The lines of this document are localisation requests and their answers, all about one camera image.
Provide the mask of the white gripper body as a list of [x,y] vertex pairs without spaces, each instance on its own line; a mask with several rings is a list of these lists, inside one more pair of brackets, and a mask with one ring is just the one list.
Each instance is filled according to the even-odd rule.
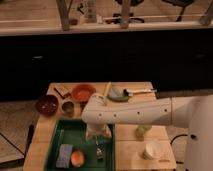
[[86,139],[92,139],[95,136],[111,138],[112,133],[107,124],[88,124],[86,126]]

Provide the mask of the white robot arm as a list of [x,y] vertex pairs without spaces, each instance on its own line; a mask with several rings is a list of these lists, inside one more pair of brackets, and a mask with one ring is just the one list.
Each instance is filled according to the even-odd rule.
[[82,120],[94,131],[105,124],[187,128],[185,171],[213,171],[213,95],[170,97],[107,106],[105,98],[95,93],[82,112]]

